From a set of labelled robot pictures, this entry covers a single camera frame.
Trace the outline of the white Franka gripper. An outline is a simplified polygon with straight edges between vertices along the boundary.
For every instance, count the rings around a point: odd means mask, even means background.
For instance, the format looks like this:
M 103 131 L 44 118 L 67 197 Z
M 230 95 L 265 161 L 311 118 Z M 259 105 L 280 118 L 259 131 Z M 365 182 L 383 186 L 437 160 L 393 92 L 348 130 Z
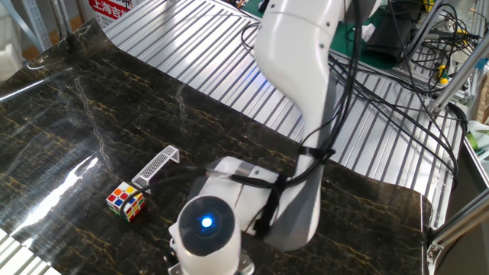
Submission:
M 241 254 L 236 275 L 253 275 L 254 271 L 255 265 L 251 258 L 247 254 Z

